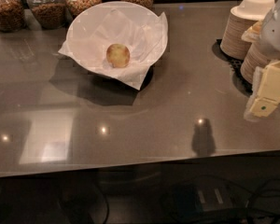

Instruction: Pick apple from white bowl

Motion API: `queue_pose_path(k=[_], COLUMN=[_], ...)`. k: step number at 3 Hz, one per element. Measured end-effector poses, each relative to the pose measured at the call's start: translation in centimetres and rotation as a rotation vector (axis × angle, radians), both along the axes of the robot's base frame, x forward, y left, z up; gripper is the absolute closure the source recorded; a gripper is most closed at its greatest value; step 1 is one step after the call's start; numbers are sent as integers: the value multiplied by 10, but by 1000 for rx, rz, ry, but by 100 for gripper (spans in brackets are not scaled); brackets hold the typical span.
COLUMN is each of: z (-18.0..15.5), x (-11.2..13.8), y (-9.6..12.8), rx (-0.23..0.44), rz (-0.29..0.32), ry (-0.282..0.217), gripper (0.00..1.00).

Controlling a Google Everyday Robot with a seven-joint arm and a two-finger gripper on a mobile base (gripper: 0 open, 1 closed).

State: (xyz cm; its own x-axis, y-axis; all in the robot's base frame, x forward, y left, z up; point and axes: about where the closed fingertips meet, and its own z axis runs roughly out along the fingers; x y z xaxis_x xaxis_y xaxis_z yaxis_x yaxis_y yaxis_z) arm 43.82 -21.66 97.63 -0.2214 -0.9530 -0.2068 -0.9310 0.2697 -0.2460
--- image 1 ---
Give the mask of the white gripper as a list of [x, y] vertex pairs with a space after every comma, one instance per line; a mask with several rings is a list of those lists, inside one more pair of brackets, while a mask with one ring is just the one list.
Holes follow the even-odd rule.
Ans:
[[[260, 51], [270, 59], [280, 60], [280, 0], [241, 36], [245, 42], [259, 39]], [[244, 118], [256, 121], [269, 117], [280, 104], [280, 61], [272, 61], [264, 68], [257, 67], [253, 76], [252, 95], [245, 107]]]

